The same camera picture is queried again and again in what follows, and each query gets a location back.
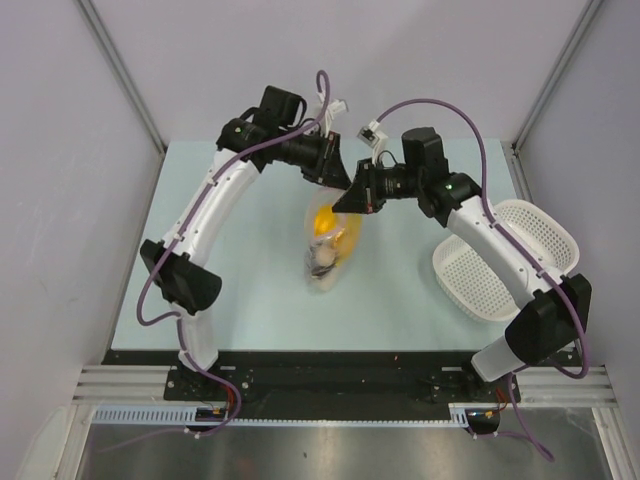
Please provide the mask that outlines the yellow bell pepper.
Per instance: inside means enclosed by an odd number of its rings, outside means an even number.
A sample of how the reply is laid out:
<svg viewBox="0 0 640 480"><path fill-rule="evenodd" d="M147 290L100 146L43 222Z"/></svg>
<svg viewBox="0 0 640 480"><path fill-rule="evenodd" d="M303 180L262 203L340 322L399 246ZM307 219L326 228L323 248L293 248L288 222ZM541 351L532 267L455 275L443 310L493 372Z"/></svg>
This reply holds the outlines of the yellow bell pepper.
<svg viewBox="0 0 640 480"><path fill-rule="evenodd" d="M362 218L357 214L337 214L328 204L322 205L313 219L315 238L328 241L340 258L348 258L355 251L362 228Z"/></svg>

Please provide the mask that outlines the clear zip top bag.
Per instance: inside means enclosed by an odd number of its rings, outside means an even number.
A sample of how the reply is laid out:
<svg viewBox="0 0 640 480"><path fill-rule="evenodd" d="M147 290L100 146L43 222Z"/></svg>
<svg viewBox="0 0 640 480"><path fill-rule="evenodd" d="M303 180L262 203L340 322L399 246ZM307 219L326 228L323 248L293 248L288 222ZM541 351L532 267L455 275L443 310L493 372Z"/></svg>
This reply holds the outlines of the clear zip top bag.
<svg viewBox="0 0 640 480"><path fill-rule="evenodd" d="M342 194L339 189L319 188L305 213L304 276L314 292L325 293L334 287L359 243L362 216L332 210Z"/></svg>

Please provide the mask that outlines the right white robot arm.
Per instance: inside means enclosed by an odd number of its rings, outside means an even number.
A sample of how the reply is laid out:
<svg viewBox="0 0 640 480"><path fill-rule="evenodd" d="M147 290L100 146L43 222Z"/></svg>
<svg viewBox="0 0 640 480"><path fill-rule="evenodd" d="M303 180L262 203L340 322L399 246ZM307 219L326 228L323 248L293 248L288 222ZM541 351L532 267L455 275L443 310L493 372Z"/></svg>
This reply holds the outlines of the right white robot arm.
<svg viewBox="0 0 640 480"><path fill-rule="evenodd" d="M384 167L358 162L336 213L373 214L389 199L414 199L423 214L465 241L506 286L519 311L504 334L473 355L461 376L463 393L484 401L497 380L538 365L572 341L586 350L592 287L581 274L542 266L533 250L498 218L482 188L467 174L452 173L441 137L432 127L401 136L404 160Z"/></svg>

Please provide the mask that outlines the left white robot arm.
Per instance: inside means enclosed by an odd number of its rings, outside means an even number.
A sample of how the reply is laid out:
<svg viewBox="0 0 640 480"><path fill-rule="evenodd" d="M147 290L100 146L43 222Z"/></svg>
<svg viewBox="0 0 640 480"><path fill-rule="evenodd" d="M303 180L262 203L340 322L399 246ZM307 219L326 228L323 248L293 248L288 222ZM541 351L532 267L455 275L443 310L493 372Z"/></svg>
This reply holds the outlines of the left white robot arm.
<svg viewBox="0 0 640 480"><path fill-rule="evenodd" d="M206 264L221 227L236 203L274 161L299 168L317 185L346 189L350 179L342 163L340 136L332 131L335 117L348 107L331 100L324 88L315 118L305 120L306 100L274 86L261 102L224 125L213 162L189 204L159 241L145 240L140 256L149 272L143 288L157 286L177 322L179 360L191 369L186 387L197 398L214 397L220 374L211 369L219 351L213 327L203 314L218 298L221 278Z"/></svg>

